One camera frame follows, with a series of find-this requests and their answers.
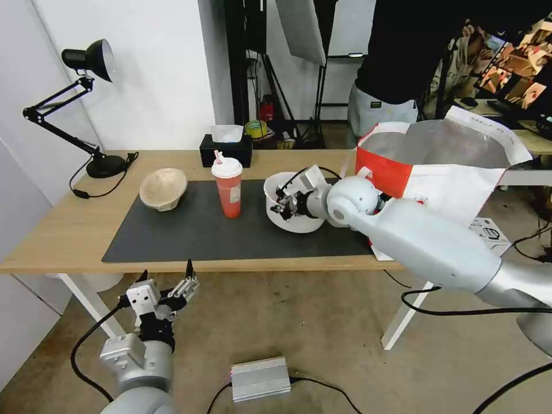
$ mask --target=wooden table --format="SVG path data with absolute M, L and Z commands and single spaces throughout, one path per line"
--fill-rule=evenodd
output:
M 489 99 L 476 99 L 478 105 L 469 108 L 455 99 L 454 103 L 474 114 L 484 117 L 500 117 L 502 114 L 487 104 Z M 552 141 L 536 132 L 535 121 L 519 121 L 527 129 L 515 129 L 514 132 L 534 156 L 552 155 Z M 499 185 L 546 186 L 552 185 L 552 170 L 506 170 Z
M 254 151 L 251 168 L 244 169 L 243 179 L 264 179 L 281 171 L 298 171 L 312 164 L 339 171 L 348 152 L 339 149 Z M 140 151 L 138 160 L 121 185 L 106 197 L 83 200 L 68 193 L 5 258 L 0 264 L 0 272 L 56 274 L 96 320 L 108 309 L 82 277 L 83 273 L 142 272 L 144 269 L 184 272 L 186 262 L 102 262 L 138 194 L 140 183 L 151 171 L 163 167 L 180 168 L 191 181 L 213 179 L 210 169 L 201 166 L 198 151 Z M 98 180 L 85 176 L 75 187 L 90 194 L 100 194 L 113 187 L 117 180 L 118 177 Z M 402 269 L 396 262 L 379 262 L 373 255 L 195 261 L 194 268 L 197 272 Z M 112 338 L 124 334 L 114 318 L 102 327 Z

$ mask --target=tissue box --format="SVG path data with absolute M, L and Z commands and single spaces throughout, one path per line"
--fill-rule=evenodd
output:
M 497 256 L 502 256 L 511 245 L 510 241 L 490 218 L 474 218 L 470 229 L 477 233 L 487 247 Z
M 204 167 L 213 165 L 215 150 L 222 151 L 225 157 L 237 159 L 244 168 L 251 167 L 253 145 L 251 136 L 247 134 L 244 134 L 238 143 L 216 143 L 213 142 L 211 134 L 205 134 L 200 145 L 201 163 Z

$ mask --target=black tissue box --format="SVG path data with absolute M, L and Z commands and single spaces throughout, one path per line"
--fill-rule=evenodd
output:
M 204 167 L 213 166 L 215 150 L 221 151 L 225 157 L 237 159 L 244 168 L 251 166 L 253 145 L 251 136 L 247 134 L 244 134 L 238 143 L 216 143 L 213 142 L 211 134 L 205 134 L 200 145 L 201 163 Z

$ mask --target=red and white bag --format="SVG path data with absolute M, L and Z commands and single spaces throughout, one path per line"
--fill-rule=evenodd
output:
M 511 130 L 452 107 L 444 120 L 377 124 L 358 143 L 355 173 L 469 227 L 504 171 L 530 159 Z M 372 248 L 378 260 L 392 260 Z

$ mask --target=gray pants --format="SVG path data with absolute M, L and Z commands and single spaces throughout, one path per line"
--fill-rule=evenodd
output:
M 375 124 L 392 121 L 413 124 L 417 117 L 414 100 L 393 105 L 365 94 L 353 84 L 347 111 L 347 148 L 355 148 L 358 140 L 368 134 Z

